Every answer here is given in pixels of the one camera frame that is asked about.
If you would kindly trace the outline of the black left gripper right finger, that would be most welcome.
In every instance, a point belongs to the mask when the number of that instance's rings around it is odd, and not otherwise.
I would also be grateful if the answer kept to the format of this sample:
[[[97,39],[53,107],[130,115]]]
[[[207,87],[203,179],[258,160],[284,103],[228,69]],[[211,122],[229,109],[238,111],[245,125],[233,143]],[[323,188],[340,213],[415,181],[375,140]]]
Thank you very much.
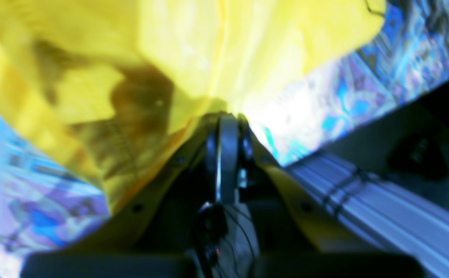
[[[220,202],[245,204],[264,253],[376,250],[325,213],[258,141],[242,114],[220,114]]]

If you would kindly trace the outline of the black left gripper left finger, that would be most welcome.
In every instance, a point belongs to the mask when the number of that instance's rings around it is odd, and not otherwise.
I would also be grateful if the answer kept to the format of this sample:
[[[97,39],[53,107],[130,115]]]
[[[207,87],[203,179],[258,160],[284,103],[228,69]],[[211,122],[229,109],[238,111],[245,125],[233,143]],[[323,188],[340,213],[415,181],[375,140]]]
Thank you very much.
[[[129,249],[142,239],[154,222],[170,189],[190,169],[207,139],[217,134],[221,114],[208,113],[200,118],[196,130],[166,162],[157,176],[99,229],[68,247],[68,252],[116,251]]]

